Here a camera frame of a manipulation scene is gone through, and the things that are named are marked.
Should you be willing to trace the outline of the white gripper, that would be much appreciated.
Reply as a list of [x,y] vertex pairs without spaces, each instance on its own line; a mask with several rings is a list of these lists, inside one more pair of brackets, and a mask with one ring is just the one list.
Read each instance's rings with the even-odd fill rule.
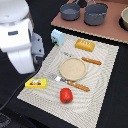
[[42,38],[33,32],[29,19],[14,26],[0,26],[0,50],[7,53],[20,74],[34,72],[37,58],[44,56]]

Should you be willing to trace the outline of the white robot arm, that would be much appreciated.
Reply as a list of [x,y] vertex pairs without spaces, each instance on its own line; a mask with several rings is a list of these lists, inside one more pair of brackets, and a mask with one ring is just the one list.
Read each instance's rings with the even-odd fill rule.
[[20,74],[34,72],[37,58],[44,56],[42,38],[33,29],[25,0],[0,0],[0,50]]

